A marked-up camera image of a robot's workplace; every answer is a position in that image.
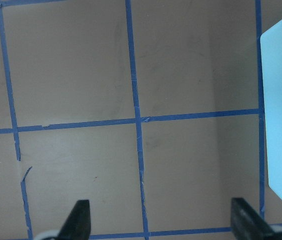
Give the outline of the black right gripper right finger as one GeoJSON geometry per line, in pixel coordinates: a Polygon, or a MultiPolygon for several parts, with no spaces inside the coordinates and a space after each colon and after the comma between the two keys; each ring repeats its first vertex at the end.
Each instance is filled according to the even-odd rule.
{"type": "Polygon", "coordinates": [[[231,231],[237,240],[272,240],[274,230],[241,197],[231,199],[231,231]]]}

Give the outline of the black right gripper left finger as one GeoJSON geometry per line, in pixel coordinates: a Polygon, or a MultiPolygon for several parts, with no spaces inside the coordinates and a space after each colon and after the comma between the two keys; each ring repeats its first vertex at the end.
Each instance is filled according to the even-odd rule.
{"type": "Polygon", "coordinates": [[[89,200],[78,200],[60,229],[57,240],[88,240],[91,234],[89,200]]]}

